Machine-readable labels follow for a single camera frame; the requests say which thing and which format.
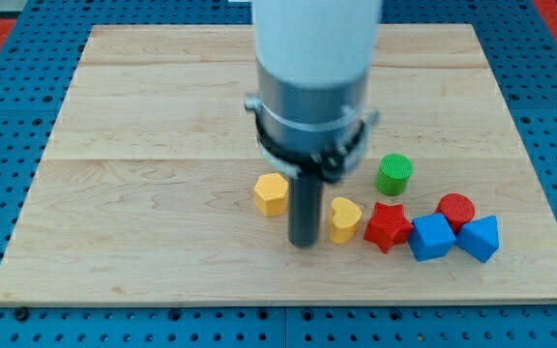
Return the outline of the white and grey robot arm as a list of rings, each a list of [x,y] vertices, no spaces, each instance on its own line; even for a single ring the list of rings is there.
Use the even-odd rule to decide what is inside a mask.
[[[365,115],[382,0],[254,0],[258,90],[246,96],[263,156],[289,182],[288,240],[318,238],[322,193],[366,152]]]

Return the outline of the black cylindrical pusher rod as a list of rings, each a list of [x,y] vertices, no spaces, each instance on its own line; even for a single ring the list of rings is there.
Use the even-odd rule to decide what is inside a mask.
[[[311,247],[318,239],[323,183],[304,173],[289,180],[288,240],[295,247]]]

